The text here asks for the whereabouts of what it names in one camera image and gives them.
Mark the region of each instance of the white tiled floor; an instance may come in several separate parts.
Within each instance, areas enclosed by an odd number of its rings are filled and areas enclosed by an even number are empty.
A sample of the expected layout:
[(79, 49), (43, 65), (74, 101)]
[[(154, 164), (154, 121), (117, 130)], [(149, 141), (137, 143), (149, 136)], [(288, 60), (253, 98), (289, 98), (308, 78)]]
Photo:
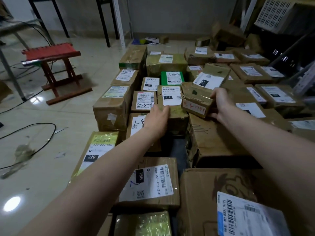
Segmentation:
[[(47, 45), (45, 40), (38, 36), (21, 34), (30, 47)], [(57, 133), (52, 141), (39, 153), (28, 161), (27, 165), (5, 180), (0, 180), (0, 234), (16, 235), (23, 226), (38, 214), (53, 198), (67, 185), (71, 173), (81, 156), (83, 148), (92, 131), (97, 131), (97, 124), (93, 115), (92, 105), (109, 87), (117, 74), (118, 62), (123, 55), (118, 40), (111, 40), (112, 47), (107, 48), (105, 39), (73, 38), (66, 39), (53, 36), (55, 43), (71, 42), (82, 56), (71, 58), (75, 72), (82, 74), (81, 83), (93, 88), (92, 92), (48, 106), (45, 101), (54, 97), (51, 90), (43, 91), (36, 98), (23, 103), (14, 110), (0, 114), (0, 137), (11, 133), (29, 124), (51, 122), (57, 129), (68, 127)], [(21, 54), (23, 46), (16, 42), (14, 36), (2, 39), (7, 46), (2, 48), (10, 65), (24, 60)], [(149, 50), (167, 53), (184, 53), (188, 46), (194, 46), (194, 41), (171, 40), (165, 45), (149, 46)], [(0, 64), (0, 79), (8, 76)], [(53, 72), (64, 69), (62, 62), (53, 64)], [(23, 70), (13, 69), (17, 75)], [(66, 73), (56, 74), (57, 79), (66, 77)], [(38, 70), (18, 80), (23, 91), (32, 96), (41, 91), (46, 83), (42, 70)], [(7, 82), (14, 90), (0, 103), (0, 112), (10, 109), (21, 103), (13, 84)], [(69, 92), (74, 86), (60, 87), (59, 91)], [(0, 140), (0, 168), (14, 163), (14, 152), (20, 144), (30, 144), (31, 148), (39, 149), (52, 134), (53, 126), (39, 125), (27, 128), (5, 139)], [(65, 157), (55, 158), (59, 152), (65, 152)], [(3, 211), (4, 204), (12, 197), (20, 196), (21, 203), (11, 212)]]

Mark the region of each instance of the hand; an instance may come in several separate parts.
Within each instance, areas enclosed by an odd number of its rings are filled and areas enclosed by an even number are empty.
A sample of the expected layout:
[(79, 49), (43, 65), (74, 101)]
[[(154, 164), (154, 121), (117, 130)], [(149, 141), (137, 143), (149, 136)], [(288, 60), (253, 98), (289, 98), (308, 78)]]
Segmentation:
[(219, 122), (222, 122), (222, 115), (229, 107), (235, 107), (235, 103), (230, 99), (226, 89), (215, 88), (210, 95), (211, 99), (215, 99), (218, 113), (211, 113), (211, 117), (216, 118)]
[(167, 129), (168, 114), (168, 105), (164, 106), (163, 111), (160, 111), (157, 104), (155, 104), (146, 116), (143, 128), (148, 129), (151, 134), (156, 134), (156, 139), (160, 139), (164, 136)]

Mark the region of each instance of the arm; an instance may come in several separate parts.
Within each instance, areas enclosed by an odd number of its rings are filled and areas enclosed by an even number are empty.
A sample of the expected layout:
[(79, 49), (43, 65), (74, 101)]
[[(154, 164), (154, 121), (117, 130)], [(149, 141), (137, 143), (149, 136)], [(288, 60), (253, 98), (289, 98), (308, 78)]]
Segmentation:
[(164, 135), (168, 113), (155, 105), (144, 128), (85, 169), (19, 235), (96, 235), (139, 158)]
[(225, 89), (215, 89), (218, 119), (262, 165), (270, 177), (301, 209), (315, 214), (315, 143), (267, 124), (231, 101)]

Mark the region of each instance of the qr code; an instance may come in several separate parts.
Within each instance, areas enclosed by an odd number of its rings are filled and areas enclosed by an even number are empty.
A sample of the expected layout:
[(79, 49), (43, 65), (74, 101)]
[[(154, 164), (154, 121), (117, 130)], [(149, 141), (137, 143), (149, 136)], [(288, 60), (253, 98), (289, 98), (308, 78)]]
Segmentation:
[(137, 191), (137, 199), (143, 199), (144, 198), (144, 191), (138, 190)]

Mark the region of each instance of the wooden stool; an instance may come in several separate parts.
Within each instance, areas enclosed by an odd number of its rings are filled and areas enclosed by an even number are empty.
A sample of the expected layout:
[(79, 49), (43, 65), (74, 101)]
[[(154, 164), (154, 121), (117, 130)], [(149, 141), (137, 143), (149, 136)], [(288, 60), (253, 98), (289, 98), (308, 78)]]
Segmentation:
[[(41, 60), (41, 67), (49, 82), (49, 84), (42, 86), (42, 89), (43, 90), (52, 89), (53, 93), (56, 96), (56, 98), (46, 101), (48, 105), (59, 103), (61, 101), (92, 91), (91, 87), (81, 88), (79, 80), (82, 79), (82, 75), (76, 75), (74, 73), (73, 67), (70, 64), (70, 61), (69, 61), (70, 57), (81, 55), (80, 51), (76, 51), (72, 47), (72, 44), (62, 43), (62, 44), (57, 44), (54, 46), (38, 47), (38, 48), (29, 49), (29, 50), (23, 50), (22, 54), (26, 55), (27, 61), (37, 60), (37, 59)], [(65, 63), (65, 68), (68, 73), (68, 78), (56, 81), (47, 62), (60, 60), (60, 59), (62, 59), (63, 62)], [(74, 81), (76, 82), (79, 90), (59, 96), (56, 87), (66, 85)]]

